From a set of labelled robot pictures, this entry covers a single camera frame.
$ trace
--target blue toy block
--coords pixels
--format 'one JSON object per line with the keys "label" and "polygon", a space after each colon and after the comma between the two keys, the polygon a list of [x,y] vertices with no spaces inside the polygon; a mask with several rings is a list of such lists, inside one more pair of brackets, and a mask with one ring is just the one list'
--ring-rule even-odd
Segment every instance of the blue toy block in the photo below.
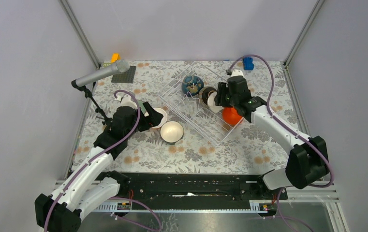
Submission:
{"label": "blue toy block", "polygon": [[253,70],[254,65],[252,57],[243,58],[242,63],[244,64],[244,70]]}

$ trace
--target microphone stand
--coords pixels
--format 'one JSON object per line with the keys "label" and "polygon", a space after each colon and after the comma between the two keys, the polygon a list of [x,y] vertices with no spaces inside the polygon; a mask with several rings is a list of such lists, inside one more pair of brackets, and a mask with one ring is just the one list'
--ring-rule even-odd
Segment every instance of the microphone stand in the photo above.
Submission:
{"label": "microphone stand", "polygon": [[107,115],[105,115],[104,110],[98,105],[98,103],[95,101],[95,99],[93,98],[93,94],[92,92],[86,87],[86,86],[82,86],[82,87],[77,87],[76,89],[83,91],[84,92],[84,97],[86,98],[90,98],[91,101],[94,103],[94,105],[97,107],[95,109],[96,113],[99,113],[101,116],[103,116],[104,118],[104,122],[102,122],[103,125],[109,125],[109,123],[111,122],[111,118],[107,117]]}

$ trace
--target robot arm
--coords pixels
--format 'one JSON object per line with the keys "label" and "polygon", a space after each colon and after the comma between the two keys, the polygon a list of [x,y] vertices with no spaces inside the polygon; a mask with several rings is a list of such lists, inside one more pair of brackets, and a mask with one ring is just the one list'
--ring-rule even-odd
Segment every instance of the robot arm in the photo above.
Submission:
{"label": "robot arm", "polygon": [[285,186],[303,189],[329,173],[319,155],[300,138],[307,139],[328,159],[325,141],[320,136],[312,138],[296,130],[273,112],[270,114],[262,98],[251,96],[241,70],[233,70],[227,83],[219,83],[215,104],[235,108],[240,116],[266,131],[289,154],[286,168],[262,176],[268,190]]}
{"label": "robot arm", "polygon": [[[148,102],[143,104],[148,112],[148,116],[144,116],[142,111],[137,110],[137,106],[129,97],[118,99],[121,100],[120,107],[117,108],[113,118],[106,122],[108,123],[107,127],[97,137],[94,147],[86,159],[50,196],[40,194],[36,199],[36,219],[39,226],[44,227],[50,211],[48,223],[50,232],[75,232],[80,227],[81,221],[102,202],[119,193],[123,195],[126,193],[129,188],[128,178],[118,172],[109,172],[99,185],[89,191],[87,189],[97,176],[127,147],[128,139],[123,139],[132,130],[138,119],[138,114],[141,114],[140,120],[134,132],[146,131],[154,125],[158,125],[163,116],[155,111]],[[119,145],[96,157],[121,140],[123,142]]]}

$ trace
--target white wall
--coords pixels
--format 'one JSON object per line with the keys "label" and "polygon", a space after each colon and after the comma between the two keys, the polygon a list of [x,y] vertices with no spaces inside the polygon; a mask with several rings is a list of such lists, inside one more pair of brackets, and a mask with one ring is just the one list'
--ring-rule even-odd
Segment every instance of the white wall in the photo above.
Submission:
{"label": "white wall", "polygon": [[368,1],[327,0],[290,66],[352,232],[368,231]]}
{"label": "white wall", "polygon": [[285,60],[316,0],[69,0],[100,61]]}
{"label": "white wall", "polygon": [[0,232],[34,232],[34,200],[62,178],[94,71],[57,0],[0,1]]}

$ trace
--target cable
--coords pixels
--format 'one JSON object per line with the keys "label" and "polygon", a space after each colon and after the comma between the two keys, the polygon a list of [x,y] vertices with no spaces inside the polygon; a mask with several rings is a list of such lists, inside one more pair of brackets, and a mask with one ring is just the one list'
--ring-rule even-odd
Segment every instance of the cable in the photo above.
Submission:
{"label": "cable", "polygon": [[[254,218],[251,218],[251,220],[267,220],[267,219],[275,219],[275,218],[281,218],[280,216],[272,216],[272,217],[254,217]],[[300,220],[300,219],[297,219],[297,218],[294,218],[294,217],[284,217],[285,219],[287,220],[291,220],[291,221],[296,221],[296,222],[299,222],[299,223],[302,223],[302,225],[306,226],[311,232],[314,232],[314,229],[312,227],[310,227],[310,225],[308,225],[306,222]]]}
{"label": "cable", "polygon": [[47,232],[48,222],[50,221],[51,213],[53,212],[54,206],[56,206],[57,202],[59,201],[62,195],[63,193],[61,192],[59,196],[56,198],[56,200],[54,200],[50,209],[48,210],[47,217],[45,218],[45,222],[44,222],[44,232]]}
{"label": "cable", "polygon": [[[117,91],[114,92],[114,97],[117,97],[117,93],[119,92],[123,92],[128,94],[132,100],[135,102],[135,104],[137,105],[137,110],[138,110],[138,116],[137,116],[137,121],[135,122],[134,126],[132,127],[131,131],[124,136],[124,138],[122,138],[121,140],[119,140],[118,142],[116,142],[115,144],[111,145],[110,147],[108,147],[107,149],[103,150],[102,152],[99,152],[97,155],[93,156],[88,163],[91,163],[92,161],[94,161],[96,158],[98,158],[99,156],[101,156],[102,154],[106,153],[107,151],[113,149],[114,147],[118,146],[120,143],[124,142],[126,139],[128,139],[128,137],[131,136],[132,133],[134,133],[135,129],[138,126],[138,123],[140,122],[140,104],[138,103],[137,99],[135,98],[135,96],[125,90],[119,89]],[[60,198],[65,194],[65,191],[68,190],[68,188],[70,187],[70,185],[74,182],[74,180],[80,175],[80,173],[86,168],[88,167],[88,164],[84,164],[75,174],[74,176],[70,179],[70,181],[67,183],[67,185],[63,188],[63,193],[60,193],[57,198],[54,200],[53,204],[51,205],[50,209],[48,210],[47,213],[47,217],[45,219],[45,223],[44,223],[44,232],[47,232],[47,227],[48,227],[48,222],[50,220],[51,217],[51,213],[53,212],[53,208],[54,206],[56,206],[57,202],[59,202]]]}
{"label": "cable", "polygon": [[116,219],[117,218],[119,218],[119,219],[121,219],[121,220],[124,220],[124,221],[127,221],[127,222],[130,222],[130,223],[132,223],[132,224],[134,224],[134,225],[137,225],[137,226],[139,226],[139,227],[142,227],[142,228],[144,228],[144,229],[147,229],[147,230],[149,230],[149,231],[154,231],[154,232],[160,232],[161,230],[162,230],[162,223],[161,223],[161,221],[160,221],[160,218],[154,213],[154,211],[152,211],[148,206],[146,206],[144,203],[141,203],[141,202],[139,202],[139,201],[137,201],[137,200],[133,200],[133,199],[127,199],[127,198],[122,198],[122,197],[112,197],[112,198],[110,198],[110,200],[125,200],[125,201],[132,201],[132,202],[134,202],[134,203],[137,203],[137,204],[139,204],[139,205],[141,205],[142,207],[144,207],[146,210],[148,210],[154,217],[155,217],[155,219],[157,220],[157,222],[158,222],[158,226],[159,226],[159,229],[157,229],[157,230],[155,230],[155,229],[152,229],[152,228],[150,228],[150,227],[147,227],[147,226],[145,226],[145,225],[143,225],[143,224],[140,224],[140,223],[138,223],[138,222],[136,222],[136,221],[132,221],[132,220],[129,220],[129,219],[126,219],[126,218],[123,218],[123,217],[118,217],[118,216],[116,216]]}
{"label": "cable", "polygon": [[272,201],[271,201],[271,204],[274,204],[276,201],[276,195],[274,194],[273,197],[272,197]]}
{"label": "cable", "polygon": [[275,78],[273,76],[273,73],[272,73],[272,70],[271,70],[271,67],[269,66],[268,62],[261,56],[258,56],[258,55],[245,55],[245,56],[242,56],[240,58],[238,58],[236,61],[234,61],[232,63],[232,65],[229,67],[228,70],[231,70],[235,64],[240,61],[241,59],[243,58],[246,58],[246,57],[256,57],[256,58],[259,58],[260,60],[262,60],[265,65],[268,67],[269,69],[269,73],[271,75],[271,89],[269,91],[269,95],[268,95],[268,99],[266,100],[266,109],[269,113],[269,115],[271,115],[271,117],[277,121],[283,128],[285,128],[287,131],[289,131],[291,134],[293,134],[295,137],[299,138],[301,141],[303,141],[304,143],[306,143],[307,145],[309,145],[315,152],[316,154],[319,155],[319,157],[323,160],[323,162],[325,162],[325,165],[327,166],[329,172],[330,172],[330,180],[329,180],[329,183],[327,183],[326,185],[315,185],[315,184],[310,184],[309,186],[312,186],[312,187],[318,187],[318,188],[327,188],[329,186],[331,186],[333,184],[333,181],[335,180],[335,175],[332,171],[332,168],[329,164],[329,161],[325,158],[325,156],[313,145],[311,144],[307,139],[305,139],[304,137],[302,137],[301,135],[299,135],[298,133],[296,133],[296,131],[294,131],[293,129],[289,128],[285,123],[283,123],[278,117],[276,117],[272,110],[271,110],[271,107],[270,107],[270,100],[271,100],[271,97],[272,97],[272,92],[273,92],[273,89],[274,89],[274,86],[275,86]]}
{"label": "cable", "polygon": [[[268,111],[269,115],[275,120],[277,121],[283,128],[285,128],[287,131],[289,131],[291,134],[293,134],[296,138],[300,139],[301,141],[303,141],[304,143],[306,143],[307,145],[309,145],[309,147],[311,147],[315,152],[316,154],[319,155],[319,157],[325,162],[325,165],[327,166],[329,172],[330,172],[330,180],[329,180],[329,183],[327,183],[326,185],[315,185],[315,184],[309,184],[309,186],[312,186],[312,187],[318,187],[318,188],[327,188],[329,186],[331,186],[333,184],[333,181],[335,180],[335,175],[332,171],[332,168],[329,164],[329,161],[325,158],[325,156],[313,145],[311,144],[307,139],[305,139],[304,137],[302,137],[301,135],[299,135],[295,130],[291,129],[289,126],[287,126],[285,123],[283,123],[278,117],[276,117],[272,110],[271,110],[271,107],[270,107],[270,100],[271,100],[271,97],[272,97],[272,92],[273,92],[273,89],[274,89],[274,86],[275,86],[275,78],[274,78],[274,75],[272,73],[272,69],[271,67],[269,66],[268,62],[261,56],[258,56],[258,55],[245,55],[245,56],[242,56],[240,58],[238,58],[236,61],[234,61],[232,63],[232,65],[229,67],[229,69],[227,70],[227,73],[230,73],[232,68],[235,66],[235,64],[242,60],[243,58],[246,58],[246,57],[256,57],[256,58],[259,58],[260,60],[262,60],[266,67],[268,68],[269,70],[269,74],[271,76],[271,89],[269,91],[269,95],[268,95],[268,98],[266,100],[266,110]],[[295,230],[291,225],[289,225],[289,223],[286,221],[286,219],[290,219],[290,220],[295,220],[295,221],[299,221],[301,222],[302,224],[304,224],[306,227],[308,227],[310,229],[310,231],[313,232],[313,229],[306,223],[304,223],[303,221],[297,219],[297,218],[293,218],[293,217],[290,217],[290,218],[287,218],[285,216],[283,216],[282,212],[280,211],[280,205],[279,205],[279,198],[280,198],[280,194],[282,193],[282,190],[284,190],[286,187],[282,187],[280,188],[280,191],[278,193],[278,196],[277,196],[277,200],[276,200],[276,204],[278,206],[278,211],[279,211],[279,215],[280,215],[280,218],[282,218],[282,220],[285,222],[285,224],[291,228],[293,231],[295,232],[298,232],[297,230]]]}

